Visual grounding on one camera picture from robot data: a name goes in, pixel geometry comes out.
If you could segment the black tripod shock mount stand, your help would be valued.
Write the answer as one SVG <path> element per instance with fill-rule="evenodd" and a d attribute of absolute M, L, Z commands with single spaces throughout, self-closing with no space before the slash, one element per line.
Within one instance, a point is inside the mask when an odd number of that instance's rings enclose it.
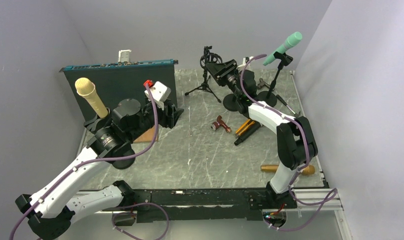
<path fill-rule="evenodd" d="M 190 95 L 190 93 L 194 92 L 194 91 L 204 91 L 204 92 L 208 92 L 211 93 L 217 100 L 217 102 L 221 103 L 221 100 L 216 96 L 216 94 L 212 91 L 212 89 L 210 88 L 208 81 L 210 79 L 210 76 L 208 76 L 208 70 L 206 69 L 206 63 L 222 63 L 222 58 L 214 53 L 211 52 L 212 46 L 204 46 L 203 49 L 203 54 L 199 60 L 199 64 L 203 69 L 203 82 L 200 86 L 185 92 L 184 95 L 188 96 Z"/>

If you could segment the black condenser microphone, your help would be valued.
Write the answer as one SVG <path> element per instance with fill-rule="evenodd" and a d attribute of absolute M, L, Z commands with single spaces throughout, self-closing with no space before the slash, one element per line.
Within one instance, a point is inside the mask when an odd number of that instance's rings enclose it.
<path fill-rule="evenodd" d="M 262 126 L 261 123 L 255 121 L 252 125 L 247 127 L 247 129 L 238 136 L 238 138 L 234 141 L 234 145 L 238 146 L 239 144 L 243 143 L 248 137 L 250 137 L 253 133 L 255 133 L 260 127 Z"/>

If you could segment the gold microphone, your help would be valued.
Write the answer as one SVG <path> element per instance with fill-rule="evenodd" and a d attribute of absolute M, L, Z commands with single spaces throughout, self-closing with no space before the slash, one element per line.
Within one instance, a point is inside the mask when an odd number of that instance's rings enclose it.
<path fill-rule="evenodd" d="M 268 173 L 275 173 L 278 170 L 278 165 L 276 164 L 263 164 L 261 165 L 261 171 L 263 172 L 268 172 Z M 302 170 L 302 175 L 303 176 L 310 176 L 313 175 L 316 172 L 316 169 L 314 166 L 309 165 L 306 168 Z"/>

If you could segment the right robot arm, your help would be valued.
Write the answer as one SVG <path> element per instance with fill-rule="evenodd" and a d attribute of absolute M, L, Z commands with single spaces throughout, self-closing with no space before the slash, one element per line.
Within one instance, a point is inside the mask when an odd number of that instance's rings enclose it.
<path fill-rule="evenodd" d="M 238 70 L 235 60 L 208 61 L 205 69 L 219 86 L 231 90 L 227 96 L 231 100 L 230 111 L 239 112 L 276 134 L 280 164 L 267 183 L 265 201 L 272 208 L 278 207 L 284 202 L 284 194 L 290 192 L 299 172 L 318 154 L 309 120 L 304 116 L 284 114 L 269 105 L 256 93 L 254 73 L 245 68 Z"/>

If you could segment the black round-base clip stand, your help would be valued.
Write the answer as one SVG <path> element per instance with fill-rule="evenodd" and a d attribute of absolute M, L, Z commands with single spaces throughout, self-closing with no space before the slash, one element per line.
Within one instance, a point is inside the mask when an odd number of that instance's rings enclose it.
<path fill-rule="evenodd" d="M 258 100 L 265 101 L 271 107 L 274 107 L 277 104 L 278 100 L 282 100 L 282 102 L 284 102 L 281 97 L 277 98 L 273 91 L 275 90 L 280 71 L 293 61 L 293 58 L 286 53 L 279 53 L 278 51 L 276 51 L 273 53 L 273 56 L 275 57 L 275 59 L 280 60 L 280 63 L 277 67 L 277 73 L 275 74 L 274 79 L 269 84 L 268 91 L 261 91 L 257 95 Z"/>

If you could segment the mint green microphone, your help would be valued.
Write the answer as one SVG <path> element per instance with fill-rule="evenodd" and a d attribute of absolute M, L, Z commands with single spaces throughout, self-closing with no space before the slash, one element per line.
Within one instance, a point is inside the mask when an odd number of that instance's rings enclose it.
<path fill-rule="evenodd" d="M 275 51 L 273 51 L 270 55 L 266 57 L 263 62 L 263 66 L 267 66 L 275 61 L 276 57 L 275 53 L 284 54 L 287 50 L 295 47 L 301 40 L 303 39 L 303 35 L 300 32 L 294 32 L 290 36 L 286 38 L 286 40 L 278 47 Z"/>

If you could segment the black left round-base stand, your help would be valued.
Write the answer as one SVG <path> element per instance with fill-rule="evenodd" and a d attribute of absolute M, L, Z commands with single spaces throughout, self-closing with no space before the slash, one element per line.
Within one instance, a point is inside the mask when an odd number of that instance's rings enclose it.
<path fill-rule="evenodd" d="M 109 114 L 104 118 L 95 115 L 83 125 L 93 134 L 86 145 L 95 151 L 98 158 L 120 158 L 135 154 L 131 142 L 114 126 Z"/>

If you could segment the cream yellow microphone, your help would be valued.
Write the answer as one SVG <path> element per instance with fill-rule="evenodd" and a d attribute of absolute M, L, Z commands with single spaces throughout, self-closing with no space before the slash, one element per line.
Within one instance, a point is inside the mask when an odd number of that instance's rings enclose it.
<path fill-rule="evenodd" d="M 93 82 L 86 77 L 81 77 L 75 81 L 74 85 L 77 94 L 88 102 L 88 104 L 101 119 L 108 116 L 108 110 L 97 94 L 95 84 Z"/>

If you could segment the grey metal clamp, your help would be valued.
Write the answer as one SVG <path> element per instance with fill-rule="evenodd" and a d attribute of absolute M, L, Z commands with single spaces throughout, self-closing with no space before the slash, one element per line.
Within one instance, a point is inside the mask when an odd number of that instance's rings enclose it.
<path fill-rule="evenodd" d="M 260 90 L 262 88 L 270 88 L 270 85 L 263 80 L 263 78 L 259 78 L 259 82 L 257 84 L 257 88 Z"/>

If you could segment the orange utility knife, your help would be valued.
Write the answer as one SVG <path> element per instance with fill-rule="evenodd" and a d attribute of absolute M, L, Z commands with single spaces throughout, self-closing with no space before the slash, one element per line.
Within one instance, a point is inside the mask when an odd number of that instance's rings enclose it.
<path fill-rule="evenodd" d="M 235 137 L 239 137 L 248 127 L 254 124 L 252 119 L 247 119 L 235 132 Z"/>

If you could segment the dark rack unit blue edge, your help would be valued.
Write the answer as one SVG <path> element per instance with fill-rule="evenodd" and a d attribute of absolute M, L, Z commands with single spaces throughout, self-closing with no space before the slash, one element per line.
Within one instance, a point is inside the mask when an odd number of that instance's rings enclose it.
<path fill-rule="evenodd" d="M 124 99 L 136 99 L 145 105 L 144 83 L 147 80 L 160 81 L 171 89 L 169 99 L 178 106 L 174 59 L 146 60 L 133 62 L 97 63 L 68 65 L 61 68 L 75 96 L 85 121 L 96 115 L 88 102 L 78 95 L 75 82 L 88 78 L 95 84 L 97 94 L 110 109 L 117 107 Z"/>

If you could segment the white block behind rack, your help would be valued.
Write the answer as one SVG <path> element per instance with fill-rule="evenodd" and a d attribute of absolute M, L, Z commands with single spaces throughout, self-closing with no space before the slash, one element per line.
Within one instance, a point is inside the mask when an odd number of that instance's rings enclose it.
<path fill-rule="evenodd" d="M 132 50 L 124 49 L 118 52 L 118 62 L 119 63 L 128 63 L 130 62 L 130 54 Z"/>

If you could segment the small grey hammer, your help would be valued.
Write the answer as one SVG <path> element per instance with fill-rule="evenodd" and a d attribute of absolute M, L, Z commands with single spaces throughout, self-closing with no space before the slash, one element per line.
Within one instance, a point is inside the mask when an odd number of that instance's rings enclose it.
<path fill-rule="evenodd" d="M 294 117 L 299 117 L 301 115 L 301 111 L 295 112 L 289 105 L 288 103 L 279 95 L 276 95 L 276 98 L 287 108 L 291 111 L 291 113 L 294 115 Z"/>

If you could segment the black round-base shock mount stand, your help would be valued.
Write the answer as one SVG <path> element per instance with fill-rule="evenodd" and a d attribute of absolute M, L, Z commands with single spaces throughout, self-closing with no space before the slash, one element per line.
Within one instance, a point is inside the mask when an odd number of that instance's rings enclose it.
<path fill-rule="evenodd" d="M 223 98 L 223 106 L 225 109 L 231 111 L 231 112 L 239 112 L 243 113 L 244 111 L 244 106 L 240 102 L 240 99 L 238 99 L 234 94 L 230 93 L 226 95 Z"/>

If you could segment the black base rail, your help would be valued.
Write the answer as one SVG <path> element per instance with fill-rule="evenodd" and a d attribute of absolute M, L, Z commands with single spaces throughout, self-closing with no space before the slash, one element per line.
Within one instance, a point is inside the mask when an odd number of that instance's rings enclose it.
<path fill-rule="evenodd" d="M 295 210 L 296 201 L 287 193 L 274 194 L 264 187 L 205 189 L 135 189 L 134 199 L 113 211 L 134 211 L 138 223 L 171 221 L 246 219 L 262 220 L 263 213 Z"/>

